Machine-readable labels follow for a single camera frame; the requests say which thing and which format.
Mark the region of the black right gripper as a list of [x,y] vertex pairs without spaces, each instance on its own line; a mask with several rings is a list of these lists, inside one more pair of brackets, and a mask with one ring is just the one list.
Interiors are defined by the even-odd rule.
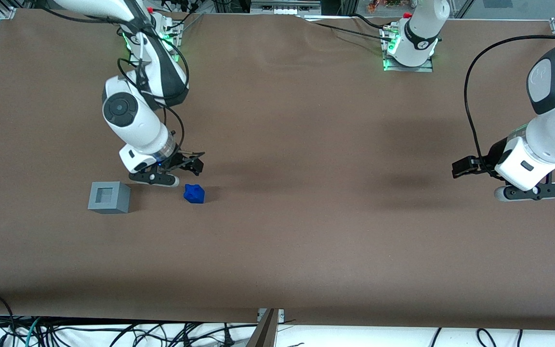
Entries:
[[186,155],[177,151],[166,160],[152,165],[152,173],[169,174],[174,171],[189,171],[194,176],[199,176],[203,172],[203,166],[200,156],[191,156],[187,159]]

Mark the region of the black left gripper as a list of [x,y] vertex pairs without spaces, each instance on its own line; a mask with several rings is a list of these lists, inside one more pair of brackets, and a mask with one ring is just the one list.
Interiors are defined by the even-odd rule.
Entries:
[[496,171],[496,165],[501,161],[506,149],[507,139],[502,139],[493,144],[487,153],[479,160],[476,156],[467,156],[452,163],[452,176],[454,179],[465,175],[478,175],[482,171],[492,178],[504,180]]

